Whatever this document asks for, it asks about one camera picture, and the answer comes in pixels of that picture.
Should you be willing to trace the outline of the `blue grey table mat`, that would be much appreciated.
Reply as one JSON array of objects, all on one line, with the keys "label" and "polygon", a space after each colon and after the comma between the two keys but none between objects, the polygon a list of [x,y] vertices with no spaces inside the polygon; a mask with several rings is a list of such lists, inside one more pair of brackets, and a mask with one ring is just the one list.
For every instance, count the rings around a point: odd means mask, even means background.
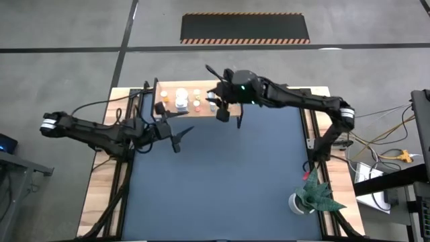
[{"label": "blue grey table mat", "polygon": [[307,159],[300,111],[245,106],[241,124],[172,118],[181,150],[156,142],[134,158],[125,241],[318,240],[317,213],[288,199]]}]

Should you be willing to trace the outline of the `black device blue light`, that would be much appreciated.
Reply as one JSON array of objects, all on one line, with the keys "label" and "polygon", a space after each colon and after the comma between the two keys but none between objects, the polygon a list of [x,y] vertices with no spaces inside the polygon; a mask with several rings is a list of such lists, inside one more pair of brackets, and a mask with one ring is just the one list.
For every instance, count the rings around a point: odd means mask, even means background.
[{"label": "black device blue light", "polygon": [[18,142],[9,136],[0,133],[0,152],[14,154]]}]

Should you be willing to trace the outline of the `black hazard-striped floor mat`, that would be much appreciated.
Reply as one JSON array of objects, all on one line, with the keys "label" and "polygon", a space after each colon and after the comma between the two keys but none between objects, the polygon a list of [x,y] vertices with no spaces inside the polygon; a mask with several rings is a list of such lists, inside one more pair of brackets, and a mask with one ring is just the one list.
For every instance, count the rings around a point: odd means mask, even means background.
[{"label": "black hazard-striped floor mat", "polygon": [[181,19],[181,44],[309,44],[300,12],[193,12]]}]

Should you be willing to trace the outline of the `black side desk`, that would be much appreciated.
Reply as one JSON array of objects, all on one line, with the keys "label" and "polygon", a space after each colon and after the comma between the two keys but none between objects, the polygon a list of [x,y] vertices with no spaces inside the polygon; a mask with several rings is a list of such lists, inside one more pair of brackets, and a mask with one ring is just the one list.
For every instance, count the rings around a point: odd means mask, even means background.
[{"label": "black side desk", "polygon": [[409,186],[415,182],[430,182],[430,166],[420,164],[401,171],[361,181],[353,185],[356,196],[373,194],[382,190]]}]

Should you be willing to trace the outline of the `white box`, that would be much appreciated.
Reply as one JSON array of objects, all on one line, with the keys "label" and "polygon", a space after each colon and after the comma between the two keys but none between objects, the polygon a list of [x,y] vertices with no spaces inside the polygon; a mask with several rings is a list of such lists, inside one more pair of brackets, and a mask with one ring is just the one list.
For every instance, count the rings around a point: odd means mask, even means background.
[{"label": "white box", "polygon": [[[364,182],[369,180],[370,178],[379,177],[384,174],[383,171],[378,169],[372,169],[371,167],[365,163],[358,163],[355,168],[355,179],[354,183]],[[360,204],[364,204],[366,206],[375,208],[376,210],[385,212],[386,214],[390,214],[391,205],[385,202],[384,192],[376,192],[373,194],[366,194],[363,196],[356,196],[356,200]]]}]

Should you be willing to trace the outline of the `green snake plant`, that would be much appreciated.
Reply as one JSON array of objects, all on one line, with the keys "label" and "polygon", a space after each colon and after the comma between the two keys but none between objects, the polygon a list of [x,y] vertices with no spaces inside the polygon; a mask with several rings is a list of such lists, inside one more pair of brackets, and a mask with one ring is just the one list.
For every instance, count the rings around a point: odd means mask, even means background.
[{"label": "green snake plant", "polygon": [[328,188],[328,183],[318,181],[318,170],[314,168],[308,175],[305,184],[295,189],[294,204],[298,210],[304,214],[314,211],[335,212],[346,208],[330,198],[332,190]]}]

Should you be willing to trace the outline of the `black equipment rack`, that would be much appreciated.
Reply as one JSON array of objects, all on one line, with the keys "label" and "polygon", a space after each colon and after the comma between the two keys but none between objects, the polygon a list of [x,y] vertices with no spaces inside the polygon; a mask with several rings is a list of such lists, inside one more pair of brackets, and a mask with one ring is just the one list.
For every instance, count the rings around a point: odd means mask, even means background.
[{"label": "black equipment rack", "polygon": [[421,236],[425,242],[430,242],[430,199],[418,196],[416,202]]}]

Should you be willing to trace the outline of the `dark grey monitor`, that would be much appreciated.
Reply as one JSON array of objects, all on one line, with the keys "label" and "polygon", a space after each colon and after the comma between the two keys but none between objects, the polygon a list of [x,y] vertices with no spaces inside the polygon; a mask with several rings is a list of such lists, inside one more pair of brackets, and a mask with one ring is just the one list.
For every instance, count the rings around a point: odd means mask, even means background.
[{"label": "dark grey monitor", "polygon": [[424,164],[430,171],[430,89],[411,91],[411,101]]}]

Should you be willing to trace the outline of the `wooden shelf black frame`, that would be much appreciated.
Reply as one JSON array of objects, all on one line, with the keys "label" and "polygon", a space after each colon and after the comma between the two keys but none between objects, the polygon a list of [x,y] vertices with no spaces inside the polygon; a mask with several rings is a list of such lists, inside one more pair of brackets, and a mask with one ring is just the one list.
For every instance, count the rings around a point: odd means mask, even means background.
[{"label": "wooden shelf black frame", "polygon": [[[157,102],[163,102],[160,96],[160,92],[167,91],[169,95],[169,102],[164,103],[163,105],[166,110],[171,112],[177,112],[175,107],[175,92],[177,88],[183,87],[187,89],[188,92],[188,114],[183,116],[178,116],[175,118],[203,118],[203,117],[216,117],[216,112],[218,110],[218,106],[215,112],[210,110],[209,101],[206,100],[208,98],[208,90],[216,87],[219,81],[216,80],[206,80],[206,81],[159,81],[158,79],[154,80],[153,85],[153,110],[152,117],[159,120],[161,118],[160,115],[157,115],[154,111],[154,105]],[[193,102],[195,101],[193,96],[193,90],[199,89],[201,91],[201,111],[195,112]]]}]

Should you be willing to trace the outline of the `yellow power plug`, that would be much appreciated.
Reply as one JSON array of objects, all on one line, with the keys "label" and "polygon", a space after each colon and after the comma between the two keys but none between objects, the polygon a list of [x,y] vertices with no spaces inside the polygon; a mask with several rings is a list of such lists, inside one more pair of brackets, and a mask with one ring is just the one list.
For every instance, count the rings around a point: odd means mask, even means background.
[{"label": "yellow power plug", "polygon": [[411,157],[411,154],[407,150],[399,150],[399,155],[393,157],[394,160],[399,160],[404,163],[412,163],[413,158]]}]

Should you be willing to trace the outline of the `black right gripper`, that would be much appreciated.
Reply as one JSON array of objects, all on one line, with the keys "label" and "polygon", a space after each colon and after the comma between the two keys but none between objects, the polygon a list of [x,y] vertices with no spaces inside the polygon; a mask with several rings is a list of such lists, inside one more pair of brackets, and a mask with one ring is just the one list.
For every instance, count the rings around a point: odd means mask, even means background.
[{"label": "black right gripper", "polygon": [[230,112],[228,105],[232,103],[234,88],[232,83],[219,82],[215,88],[208,90],[208,93],[215,93],[218,98],[214,99],[214,103],[218,106],[216,118],[222,122],[228,122]]}]

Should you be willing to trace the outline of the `black metal table frame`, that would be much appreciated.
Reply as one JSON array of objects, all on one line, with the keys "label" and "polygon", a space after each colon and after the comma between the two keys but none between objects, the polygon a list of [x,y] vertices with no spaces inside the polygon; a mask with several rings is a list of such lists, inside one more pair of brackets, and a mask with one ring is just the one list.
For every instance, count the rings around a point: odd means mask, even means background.
[{"label": "black metal table frame", "polygon": [[[159,97],[161,91],[175,91],[177,88],[184,88],[188,91],[191,101],[195,101],[194,90],[199,89],[201,98],[204,92],[215,87],[219,81],[206,80],[206,81],[162,81],[161,84],[154,84],[154,87],[148,87],[150,91],[155,89],[156,99]],[[323,86],[309,86],[309,87],[291,87],[292,89],[306,89],[310,90],[312,94],[330,96],[329,88]],[[113,124],[116,121],[116,110],[122,109],[122,118],[129,118],[134,116],[130,114],[133,112],[134,105],[138,105],[138,96],[132,101],[129,99],[121,99],[118,101],[112,101],[120,97],[130,95],[132,91],[141,91],[143,87],[114,87],[110,91],[109,100],[103,119],[104,124]],[[209,104],[202,104],[201,111],[195,112],[194,108],[191,107],[191,114],[193,117],[203,117],[203,114],[210,114],[210,111],[203,111],[203,107],[209,109]],[[315,112],[305,110],[302,112],[305,115],[305,131],[308,132],[305,136],[310,138],[316,138],[317,135],[324,134],[329,125],[329,117],[322,112]],[[342,159],[346,159],[344,153],[338,149],[332,149],[331,154]],[[102,164],[108,159],[108,155],[104,151],[97,152],[94,158],[93,168],[97,165]],[[350,227],[354,229],[360,235],[366,235],[359,212],[358,204],[355,199],[355,192],[353,190],[353,181],[351,181],[349,175],[348,163],[340,160],[340,158],[331,157],[331,160],[325,164],[319,164],[318,178],[320,182],[330,182],[331,189],[333,191],[333,198],[346,205],[347,207],[340,211],[344,219],[349,223]],[[111,158],[106,161],[103,165],[100,165],[97,169],[91,172],[89,186],[87,188],[86,198],[83,205],[83,211],[79,222],[79,228],[77,231],[77,237],[83,236],[88,233],[95,223],[101,218],[104,210],[113,204],[114,197],[120,192],[120,188],[126,183],[130,177],[129,173],[132,171],[132,167],[129,165],[130,162],[118,162]],[[120,235],[120,218],[122,213],[126,211],[126,188],[122,189],[122,197],[119,198],[117,204],[114,204],[113,212],[108,216],[106,223],[102,226],[101,232],[97,237],[115,237]],[[340,235],[346,237],[347,234],[341,224],[335,220],[334,215],[324,212],[322,215],[323,225],[326,227],[326,234],[329,236]]]}]

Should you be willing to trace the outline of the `white plant pot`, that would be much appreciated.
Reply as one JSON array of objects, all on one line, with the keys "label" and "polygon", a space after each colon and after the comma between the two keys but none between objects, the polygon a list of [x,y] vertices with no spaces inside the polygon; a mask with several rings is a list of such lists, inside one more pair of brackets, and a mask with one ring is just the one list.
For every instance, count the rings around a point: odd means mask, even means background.
[{"label": "white plant pot", "polygon": [[312,214],[315,209],[310,209],[303,205],[297,194],[293,193],[288,199],[288,205],[291,211],[298,215]]}]

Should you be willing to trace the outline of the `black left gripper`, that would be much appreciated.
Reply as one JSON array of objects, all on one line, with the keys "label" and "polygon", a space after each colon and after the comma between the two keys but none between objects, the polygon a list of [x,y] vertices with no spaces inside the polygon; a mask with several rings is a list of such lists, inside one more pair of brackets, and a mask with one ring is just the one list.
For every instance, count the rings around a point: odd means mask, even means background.
[{"label": "black left gripper", "polygon": [[157,115],[161,116],[161,118],[155,122],[155,135],[157,139],[163,140],[169,138],[171,140],[174,152],[179,153],[181,150],[179,146],[181,139],[194,127],[191,126],[189,128],[186,128],[185,130],[182,130],[181,132],[178,132],[177,134],[173,134],[172,128],[167,122],[167,120],[169,118],[186,115],[188,114],[188,112],[170,112],[169,110],[165,109],[163,102],[157,102],[154,105],[154,111]]}]

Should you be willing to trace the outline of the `grey metal table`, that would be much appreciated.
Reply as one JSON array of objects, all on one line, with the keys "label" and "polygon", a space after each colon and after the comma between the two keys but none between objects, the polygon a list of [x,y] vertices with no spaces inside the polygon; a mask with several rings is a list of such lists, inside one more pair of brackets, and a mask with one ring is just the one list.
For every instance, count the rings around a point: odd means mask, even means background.
[{"label": "grey metal table", "polygon": [[53,167],[0,152],[0,189],[5,184],[5,198],[0,198],[0,242],[10,240],[22,202],[31,192],[33,173],[51,176],[53,171]]}]

